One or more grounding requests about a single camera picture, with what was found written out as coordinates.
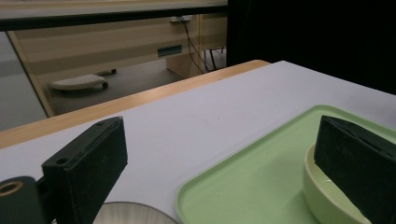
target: floor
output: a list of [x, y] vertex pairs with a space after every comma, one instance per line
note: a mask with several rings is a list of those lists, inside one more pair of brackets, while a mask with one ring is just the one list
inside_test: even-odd
[[[215, 67], [220, 69], [226, 65], [226, 49], [213, 49], [213, 61], [209, 50], [203, 52], [202, 55], [206, 66], [201, 69], [205, 73], [208, 70], [215, 70]], [[166, 68], [165, 60], [117, 68], [116, 74], [103, 75], [103, 77], [108, 83], [108, 88], [105, 90], [102, 89], [102, 86], [80, 91], [68, 91], [67, 93], [52, 90], [51, 103], [55, 113], [61, 115], [183, 79]]]

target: green tray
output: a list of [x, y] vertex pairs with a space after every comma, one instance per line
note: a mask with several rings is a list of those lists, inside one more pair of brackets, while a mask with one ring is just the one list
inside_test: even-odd
[[185, 224], [318, 223], [304, 201], [304, 154], [320, 117], [346, 119], [396, 143], [396, 132], [329, 105], [316, 105], [185, 183], [177, 214]]

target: white plate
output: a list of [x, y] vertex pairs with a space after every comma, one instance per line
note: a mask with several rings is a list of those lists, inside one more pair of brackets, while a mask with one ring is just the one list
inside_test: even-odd
[[104, 203], [93, 224], [177, 224], [160, 210], [142, 203]]
[[315, 145], [309, 148], [304, 161], [304, 196], [309, 209], [322, 224], [370, 224], [314, 161]]

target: desk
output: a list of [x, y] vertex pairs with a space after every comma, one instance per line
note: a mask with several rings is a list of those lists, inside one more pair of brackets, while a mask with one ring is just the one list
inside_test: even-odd
[[177, 219], [184, 182], [314, 105], [396, 129], [394, 95], [252, 61], [2, 132], [0, 179], [39, 178], [40, 164], [97, 120], [123, 116], [129, 164], [107, 201], [149, 204]]
[[[189, 51], [183, 24], [170, 17], [193, 15], [186, 27], [202, 52], [226, 45], [226, 8], [224, 0], [0, 1], [0, 31], [7, 31], [52, 117], [53, 81], [158, 59], [166, 59], [167, 67], [182, 77], [199, 75], [189, 54], [199, 65], [201, 60], [194, 49]], [[159, 53], [174, 47], [172, 54]]]

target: bowl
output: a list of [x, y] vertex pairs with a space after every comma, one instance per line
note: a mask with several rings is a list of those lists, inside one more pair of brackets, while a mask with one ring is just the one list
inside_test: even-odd
[[315, 144], [305, 153], [304, 198], [316, 219], [322, 224], [370, 224], [314, 160]]

